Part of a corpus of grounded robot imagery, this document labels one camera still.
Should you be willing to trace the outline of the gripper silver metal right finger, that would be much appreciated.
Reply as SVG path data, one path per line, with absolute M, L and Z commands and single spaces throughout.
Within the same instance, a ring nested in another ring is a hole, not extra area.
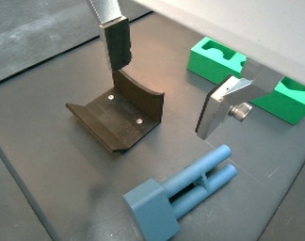
M 251 111 L 249 101 L 274 90 L 285 75 L 249 59 L 241 72 L 241 78 L 230 75 L 207 94 L 195 133 L 206 139 L 218 125 L 234 117 L 242 121 Z

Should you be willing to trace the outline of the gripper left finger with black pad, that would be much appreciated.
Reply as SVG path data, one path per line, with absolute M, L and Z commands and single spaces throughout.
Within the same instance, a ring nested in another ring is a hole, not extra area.
M 128 19 L 120 13 L 118 0 L 86 0 L 86 2 L 98 21 L 110 69 L 115 72 L 131 61 Z

